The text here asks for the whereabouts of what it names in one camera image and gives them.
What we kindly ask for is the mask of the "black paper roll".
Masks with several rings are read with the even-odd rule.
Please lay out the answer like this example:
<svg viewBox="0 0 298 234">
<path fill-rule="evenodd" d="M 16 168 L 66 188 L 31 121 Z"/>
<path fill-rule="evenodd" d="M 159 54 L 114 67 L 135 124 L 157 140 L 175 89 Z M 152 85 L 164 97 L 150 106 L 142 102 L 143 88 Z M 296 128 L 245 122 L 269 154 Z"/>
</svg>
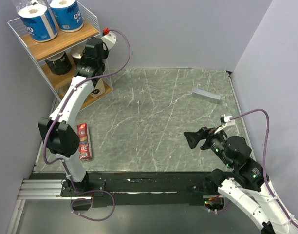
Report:
<svg viewBox="0 0 298 234">
<path fill-rule="evenodd" d="M 51 72 L 55 75 L 66 74 L 72 68 L 71 62 L 65 51 L 46 59 L 45 62 Z"/>
<path fill-rule="evenodd" d="M 79 61 L 82 57 L 84 49 L 85 49 L 84 44 L 76 45 L 71 49 L 71 56 L 72 56 L 76 66 L 79 64 Z"/>
</svg>

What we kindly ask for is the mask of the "brown paper roll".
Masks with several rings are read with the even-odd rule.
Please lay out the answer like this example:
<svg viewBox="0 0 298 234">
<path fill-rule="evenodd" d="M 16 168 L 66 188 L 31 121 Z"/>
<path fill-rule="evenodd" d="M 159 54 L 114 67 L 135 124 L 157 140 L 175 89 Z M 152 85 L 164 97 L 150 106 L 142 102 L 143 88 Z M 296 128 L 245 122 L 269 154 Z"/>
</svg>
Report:
<svg viewBox="0 0 298 234">
<path fill-rule="evenodd" d="M 96 85 L 94 86 L 93 90 L 90 92 L 89 96 L 92 98 L 98 98 L 103 95 L 106 91 L 106 87 L 104 84 L 103 79 L 101 78 Z"/>
<path fill-rule="evenodd" d="M 64 87 L 61 87 L 61 88 L 59 89 L 59 91 L 58 91 L 58 96 L 59 96 L 59 98 L 60 98 L 60 99 L 63 99 L 63 97 L 65 96 L 65 94 L 66 94 L 66 90 L 65 90 L 65 88 L 64 88 Z"/>
</svg>

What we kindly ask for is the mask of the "blue monster paper roll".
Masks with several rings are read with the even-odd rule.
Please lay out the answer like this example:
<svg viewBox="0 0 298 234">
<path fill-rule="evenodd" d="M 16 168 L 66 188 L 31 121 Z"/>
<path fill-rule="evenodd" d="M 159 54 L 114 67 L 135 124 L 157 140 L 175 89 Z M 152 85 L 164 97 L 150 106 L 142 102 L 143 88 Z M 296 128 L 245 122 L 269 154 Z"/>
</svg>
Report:
<svg viewBox="0 0 298 234">
<path fill-rule="evenodd" d="M 84 25 L 76 0 L 48 0 L 48 4 L 61 31 L 75 32 Z"/>
</svg>

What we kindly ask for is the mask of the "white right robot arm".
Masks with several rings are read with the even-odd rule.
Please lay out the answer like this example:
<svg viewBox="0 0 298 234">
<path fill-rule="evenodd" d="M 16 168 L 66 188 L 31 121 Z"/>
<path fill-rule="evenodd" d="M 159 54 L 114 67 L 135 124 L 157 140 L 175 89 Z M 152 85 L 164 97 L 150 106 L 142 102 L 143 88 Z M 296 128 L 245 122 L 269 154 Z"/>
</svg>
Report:
<svg viewBox="0 0 298 234">
<path fill-rule="evenodd" d="M 275 192 L 263 167 L 251 157 L 251 148 L 241 136 L 227 136 L 217 128 L 202 127 L 184 132 L 191 149 L 204 140 L 201 150 L 212 152 L 232 169 L 231 175 L 220 169 L 206 177 L 206 189 L 221 194 L 235 204 L 257 226 L 262 234 L 298 234 L 298 221 L 287 211 Z"/>
</svg>

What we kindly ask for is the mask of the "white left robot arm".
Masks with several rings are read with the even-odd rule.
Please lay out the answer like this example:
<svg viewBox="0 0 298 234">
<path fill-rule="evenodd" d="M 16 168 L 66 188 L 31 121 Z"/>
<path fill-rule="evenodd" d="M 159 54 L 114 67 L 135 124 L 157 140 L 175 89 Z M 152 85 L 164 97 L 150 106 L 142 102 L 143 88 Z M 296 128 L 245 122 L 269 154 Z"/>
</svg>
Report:
<svg viewBox="0 0 298 234">
<path fill-rule="evenodd" d="M 76 132 L 75 119 L 84 101 L 100 81 L 108 54 L 108 47 L 102 39 L 88 39 L 63 100 L 48 118 L 42 117 L 38 122 L 43 150 L 55 155 L 52 161 L 44 156 L 44 162 L 47 165 L 61 162 L 67 187 L 79 196 L 89 192 L 90 184 L 88 173 L 78 155 L 80 138 Z"/>
</svg>

